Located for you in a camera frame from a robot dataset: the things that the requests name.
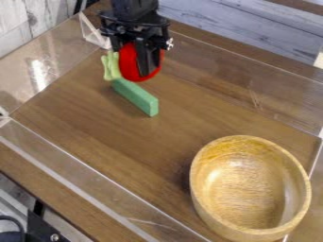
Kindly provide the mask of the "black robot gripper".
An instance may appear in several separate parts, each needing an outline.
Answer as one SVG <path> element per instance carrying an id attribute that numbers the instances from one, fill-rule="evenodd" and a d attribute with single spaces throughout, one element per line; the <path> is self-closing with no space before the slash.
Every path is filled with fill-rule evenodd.
<path id="1" fill-rule="evenodd" d="M 155 10 L 135 20 L 118 18 L 111 10 L 102 10 L 99 17 L 102 35 L 110 38 L 114 51 L 119 51 L 126 43 L 143 40 L 135 42 L 135 50 L 139 74 L 142 78 L 147 77 L 161 65 L 161 49 L 174 48 L 169 31 L 171 21 Z"/>

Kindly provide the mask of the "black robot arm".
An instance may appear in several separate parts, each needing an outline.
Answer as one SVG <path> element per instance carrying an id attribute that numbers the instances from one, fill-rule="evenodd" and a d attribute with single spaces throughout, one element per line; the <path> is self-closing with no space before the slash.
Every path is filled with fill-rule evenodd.
<path id="1" fill-rule="evenodd" d="M 99 13 L 102 34 L 121 55 L 122 75 L 134 82 L 159 73 L 165 52 L 174 48 L 171 21 L 158 9 L 159 0 L 111 0 L 111 9 Z"/>

